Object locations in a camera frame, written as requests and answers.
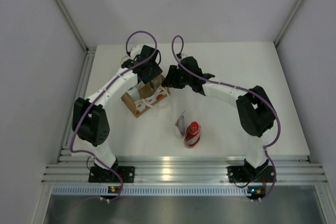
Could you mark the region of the burlap watermelon canvas bag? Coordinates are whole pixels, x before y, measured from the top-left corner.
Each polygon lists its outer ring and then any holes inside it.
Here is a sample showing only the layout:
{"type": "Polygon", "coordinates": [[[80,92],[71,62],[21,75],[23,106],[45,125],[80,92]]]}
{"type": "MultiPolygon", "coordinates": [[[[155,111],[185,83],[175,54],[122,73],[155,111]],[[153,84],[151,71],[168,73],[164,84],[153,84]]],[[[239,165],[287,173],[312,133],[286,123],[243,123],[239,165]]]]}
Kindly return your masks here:
{"type": "Polygon", "coordinates": [[[151,89],[149,83],[147,84],[144,84],[143,82],[138,83],[137,74],[135,75],[136,75],[136,78],[133,84],[131,84],[131,87],[129,87],[121,97],[121,100],[126,105],[126,107],[130,110],[130,112],[136,118],[138,118],[149,109],[165,108],[167,104],[158,105],[158,103],[165,98],[170,99],[169,89],[163,87],[161,84],[161,86],[156,91],[154,91],[151,89]],[[134,101],[128,96],[127,91],[132,87],[136,87],[138,89],[141,100],[134,101]]]}

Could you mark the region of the clear plastic tube pack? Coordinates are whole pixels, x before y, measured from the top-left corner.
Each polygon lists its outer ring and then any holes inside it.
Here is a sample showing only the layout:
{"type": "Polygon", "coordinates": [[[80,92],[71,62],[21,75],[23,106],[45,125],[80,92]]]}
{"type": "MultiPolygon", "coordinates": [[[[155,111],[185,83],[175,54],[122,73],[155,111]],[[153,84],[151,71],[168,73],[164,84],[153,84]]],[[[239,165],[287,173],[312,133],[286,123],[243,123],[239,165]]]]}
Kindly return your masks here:
{"type": "Polygon", "coordinates": [[[186,134],[186,129],[187,129],[187,125],[186,125],[186,110],[184,110],[181,115],[178,117],[178,119],[175,122],[175,129],[176,129],[176,133],[180,136],[180,137],[184,137],[186,134]]]}

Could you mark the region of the red shampoo bottle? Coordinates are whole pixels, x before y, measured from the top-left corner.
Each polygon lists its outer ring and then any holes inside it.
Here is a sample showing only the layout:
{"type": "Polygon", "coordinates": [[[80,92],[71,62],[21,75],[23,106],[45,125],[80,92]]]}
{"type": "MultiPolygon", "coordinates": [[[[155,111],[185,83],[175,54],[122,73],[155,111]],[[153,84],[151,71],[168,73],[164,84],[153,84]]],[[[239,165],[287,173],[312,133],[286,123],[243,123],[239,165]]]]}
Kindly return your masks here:
{"type": "Polygon", "coordinates": [[[194,147],[201,138],[201,126],[196,122],[192,122],[186,129],[184,136],[184,145],[188,148],[194,147]]]}

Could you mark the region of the clear bottle grey cap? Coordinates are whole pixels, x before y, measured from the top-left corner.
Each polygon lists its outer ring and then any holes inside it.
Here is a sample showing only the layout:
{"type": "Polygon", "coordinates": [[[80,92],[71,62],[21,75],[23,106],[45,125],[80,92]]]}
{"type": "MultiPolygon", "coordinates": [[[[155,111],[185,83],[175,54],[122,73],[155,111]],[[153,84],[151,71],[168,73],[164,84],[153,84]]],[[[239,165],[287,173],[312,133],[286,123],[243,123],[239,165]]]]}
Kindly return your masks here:
{"type": "Polygon", "coordinates": [[[163,80],[164,80],[164,77],[161,74],[156,76],[155,78],[153,78],[149,82],[149,85],[150,85],[151,89],[156,91],[161,86],[163,80]]]}

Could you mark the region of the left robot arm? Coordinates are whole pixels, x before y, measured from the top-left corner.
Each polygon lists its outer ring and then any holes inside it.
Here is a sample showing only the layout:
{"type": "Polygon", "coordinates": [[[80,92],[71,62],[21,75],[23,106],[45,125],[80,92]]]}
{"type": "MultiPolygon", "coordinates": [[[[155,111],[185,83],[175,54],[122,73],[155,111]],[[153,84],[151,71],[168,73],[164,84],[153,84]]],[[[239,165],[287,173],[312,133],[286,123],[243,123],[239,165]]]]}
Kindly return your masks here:
{"type": "Polygon", "coordinates": [[[110,134],[108,108],[139,82],[148,83],[162,73],[156,62],[160,51],[147,45],[127,50],[131,58],[123,62],[116,74],[87,98],[78,98],[73,107],[70,151],[85,153],[101,168],[100,175],[108,182],[118,178],[117,158],[106,143],[110,134]]]}

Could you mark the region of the white bottle grey cap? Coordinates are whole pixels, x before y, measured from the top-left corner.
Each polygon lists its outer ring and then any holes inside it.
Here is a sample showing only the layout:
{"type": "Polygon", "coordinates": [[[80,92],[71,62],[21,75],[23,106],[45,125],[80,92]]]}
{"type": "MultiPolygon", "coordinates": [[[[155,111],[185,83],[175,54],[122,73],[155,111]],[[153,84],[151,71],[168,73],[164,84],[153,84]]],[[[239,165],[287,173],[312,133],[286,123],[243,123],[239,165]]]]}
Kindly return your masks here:
{"type": "Polygon", "coordinates": [[[140,97],[140,94],[139,94],[139,91],[136,87],[132,87],[130,88],[128,91],[127,91],[127,94],[128,96],[134,100],[134,101],[138,101],[138,100],[141,100],[141,97],[140,97]]]}

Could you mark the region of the aluminium rail base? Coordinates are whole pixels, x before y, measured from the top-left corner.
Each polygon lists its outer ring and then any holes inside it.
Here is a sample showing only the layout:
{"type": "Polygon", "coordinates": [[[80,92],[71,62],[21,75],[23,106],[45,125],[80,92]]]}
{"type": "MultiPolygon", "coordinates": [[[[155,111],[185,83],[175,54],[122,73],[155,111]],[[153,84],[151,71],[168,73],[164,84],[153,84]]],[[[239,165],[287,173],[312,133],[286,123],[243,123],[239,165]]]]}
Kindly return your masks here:
{"type": "MultiPolygon", "coordinates": [[[[135,168],[135,184],[228,184],[227,169],[241,165],[240,157],[119,157],[121,166],[135,168]]],[[[44,184],[84,184],[88,182],[85,156],[63,155],[57,164],[46,166],[44,184]]],[[[318,185],[327,183],[322,165],[307,158],[275,159],[277,182],[281,185],[318,185]]]]}

